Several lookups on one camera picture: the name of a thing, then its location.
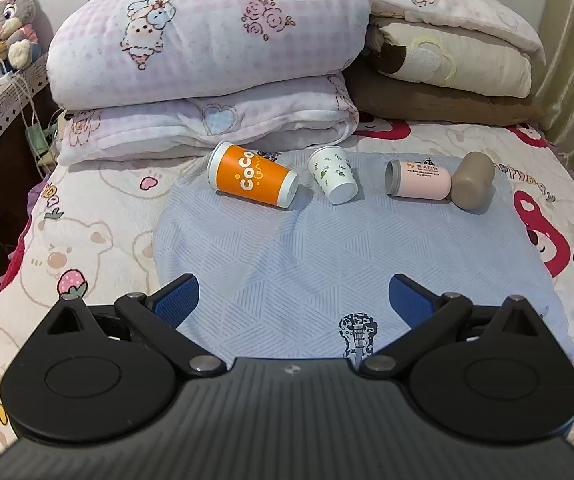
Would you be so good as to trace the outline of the pink cylindrical cup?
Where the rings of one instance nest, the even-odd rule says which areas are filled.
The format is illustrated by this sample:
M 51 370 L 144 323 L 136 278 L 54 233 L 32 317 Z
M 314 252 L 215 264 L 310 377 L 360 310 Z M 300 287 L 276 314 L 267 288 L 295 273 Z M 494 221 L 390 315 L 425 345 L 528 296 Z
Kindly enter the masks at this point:
M 391 160 L 386 166 L 385 190 L 393 197 L 444 200 L 451 191 L 451 176 L 447 169 L 424 162 Z

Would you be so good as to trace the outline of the brown pillow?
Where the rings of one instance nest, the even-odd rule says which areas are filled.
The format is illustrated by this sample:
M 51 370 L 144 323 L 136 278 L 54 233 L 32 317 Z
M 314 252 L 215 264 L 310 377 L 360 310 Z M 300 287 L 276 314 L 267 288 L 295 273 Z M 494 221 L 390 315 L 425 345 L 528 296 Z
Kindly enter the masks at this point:
M 538 122 L 542 117 L 541 107 L 530 98 L 488 98 L 430 84 L 414 84 L 361 66 L 348 68 L 343 78 L 359 112 L 383 119 L 505 127 Z

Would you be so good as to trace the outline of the light blue patterned cloth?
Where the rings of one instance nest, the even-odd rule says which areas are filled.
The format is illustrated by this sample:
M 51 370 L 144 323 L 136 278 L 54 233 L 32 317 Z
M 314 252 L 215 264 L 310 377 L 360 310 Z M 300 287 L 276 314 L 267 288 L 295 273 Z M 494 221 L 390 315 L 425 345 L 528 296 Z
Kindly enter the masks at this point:
M 385 154 L 353 153 L 357 196 L 334 205 L 307 152 L 279 162 L 299 174 L 286 209 L 214 191 L 199 160 L 171 188 L 153 232 L 161 283 L 195 275 L 199 299 L 180 332 L 224 361 L 359 361 L 402 336 L 411 319 L 389 296 L 395 274 L 436 294 L 497 306 L 525 297 L 567 354 L 568 321 L 553 280 L 513 205 L 503 174 L 490 203 L 467 212 L 443 200 L 390 197 Z

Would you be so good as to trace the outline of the grey bunny plush toy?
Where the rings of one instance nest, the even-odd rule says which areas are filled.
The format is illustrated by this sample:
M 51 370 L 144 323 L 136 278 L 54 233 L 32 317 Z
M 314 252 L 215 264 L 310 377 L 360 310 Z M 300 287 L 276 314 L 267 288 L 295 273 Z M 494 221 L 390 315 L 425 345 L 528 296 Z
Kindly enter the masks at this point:
M 26 70 L 42 55 L 33 27 L 36 9 L 35 0 L 0 0 L 0 40 L 13 70 Z

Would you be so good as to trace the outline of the cartoon bear bedsheet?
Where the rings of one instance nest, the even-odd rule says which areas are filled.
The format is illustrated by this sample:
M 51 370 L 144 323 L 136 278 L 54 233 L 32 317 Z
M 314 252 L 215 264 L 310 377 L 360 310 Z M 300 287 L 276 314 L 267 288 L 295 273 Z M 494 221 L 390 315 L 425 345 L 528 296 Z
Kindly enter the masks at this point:
M 385 154 L 450 169 L 470 152 L 489 156 L 496 174 L 510 182 L 514 209 L 551 275 L 574 344 L 574 180 L 537 130 L 374 120 L 343 146 L 350 155 Z M 199 160 L 59 167 L 31 193 L 30 221 L 0 288 L 0 381 L 64 292 L 110 304 L 165 284 L 153 261 L 153 231 L 172 186 Z M 570 357 L 574 362 L 574 353 Z M 570 438 L 574 444 L 574 428 Z M 12 442 L 0 400 L 0 452 Z

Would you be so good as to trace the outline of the cream brown folded blanket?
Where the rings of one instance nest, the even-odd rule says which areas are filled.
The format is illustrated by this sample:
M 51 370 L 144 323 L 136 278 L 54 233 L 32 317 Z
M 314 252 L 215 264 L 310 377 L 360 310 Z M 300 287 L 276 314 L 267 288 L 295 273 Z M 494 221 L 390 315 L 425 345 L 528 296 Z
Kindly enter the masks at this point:
M 523 99 L 531 62 L 506 41 L 467 29 L 372 18 L 366 47 L 387 77 L 481 94 Z

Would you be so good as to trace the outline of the cluttered bedside table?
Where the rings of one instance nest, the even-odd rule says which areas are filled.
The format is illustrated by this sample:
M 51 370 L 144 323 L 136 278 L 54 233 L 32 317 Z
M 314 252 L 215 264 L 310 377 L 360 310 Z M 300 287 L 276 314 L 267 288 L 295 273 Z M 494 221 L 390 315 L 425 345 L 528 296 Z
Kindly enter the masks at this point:
M 0 84 L 0 243 L 11 244 L 25 224 L 25 197 L 42 176 L 25 135 L 45 125 L 55 110 L 50 99 L 47 56 Z

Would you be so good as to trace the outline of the pink checkered folded quilt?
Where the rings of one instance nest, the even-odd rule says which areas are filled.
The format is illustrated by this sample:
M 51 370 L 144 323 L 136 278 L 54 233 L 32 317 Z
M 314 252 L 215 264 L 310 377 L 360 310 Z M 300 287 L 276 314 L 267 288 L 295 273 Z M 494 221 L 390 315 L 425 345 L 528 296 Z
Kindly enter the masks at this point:
M 59 160 L 345 140 L 359 113 L 342 73 L 369 11 L 371 0 L 90 0 L 47 60 L 52 97 L 70 115 Z

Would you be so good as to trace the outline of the taupe brown cup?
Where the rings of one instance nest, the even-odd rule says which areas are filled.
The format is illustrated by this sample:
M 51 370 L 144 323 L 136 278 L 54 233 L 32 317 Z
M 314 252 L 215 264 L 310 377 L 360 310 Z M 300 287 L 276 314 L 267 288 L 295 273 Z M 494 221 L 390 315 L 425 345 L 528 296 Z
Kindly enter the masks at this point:
M 467 211 L 484 208 L 491 197 L 495 174 L 496 167 L 486 154 L 468 153 L 452 174 L 452 202 Z

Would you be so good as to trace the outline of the white leaf-print paper cup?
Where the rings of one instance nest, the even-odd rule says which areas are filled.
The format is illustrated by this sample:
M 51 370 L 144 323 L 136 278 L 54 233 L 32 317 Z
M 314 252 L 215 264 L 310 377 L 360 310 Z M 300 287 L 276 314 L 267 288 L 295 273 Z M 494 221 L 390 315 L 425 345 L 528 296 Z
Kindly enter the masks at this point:
M 308 170 L 333 205 L 350 202 L 359 191 L 348 155 L 339 146 L 315 150 L 308 160 Z

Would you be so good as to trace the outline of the orange CoCo paper cup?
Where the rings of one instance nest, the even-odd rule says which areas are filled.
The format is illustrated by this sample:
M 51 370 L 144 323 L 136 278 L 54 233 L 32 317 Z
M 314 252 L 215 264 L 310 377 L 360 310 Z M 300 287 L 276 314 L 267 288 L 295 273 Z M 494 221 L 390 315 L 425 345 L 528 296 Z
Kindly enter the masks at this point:
M 219 192 L 283 209 L 291 205 L 299 186 L 296 171 L 226 141 L 212 151 L 207 179 Z

